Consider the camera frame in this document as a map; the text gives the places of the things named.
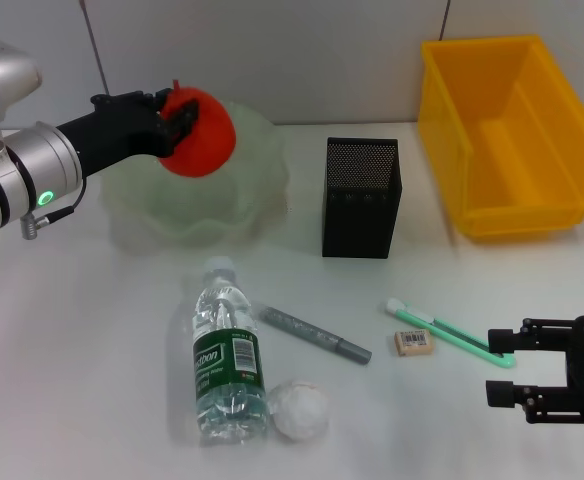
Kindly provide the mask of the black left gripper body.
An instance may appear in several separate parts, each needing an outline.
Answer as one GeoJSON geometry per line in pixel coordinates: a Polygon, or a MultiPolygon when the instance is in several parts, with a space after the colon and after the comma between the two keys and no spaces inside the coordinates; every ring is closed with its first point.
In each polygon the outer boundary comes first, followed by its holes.
{"type": "Polygon", "coordinates": [[[91,103],[93,112],[58,127],[76,151],[84,178],[131,156],[166,154],[166,123],[155,96],[99,94],[91,103]]]}

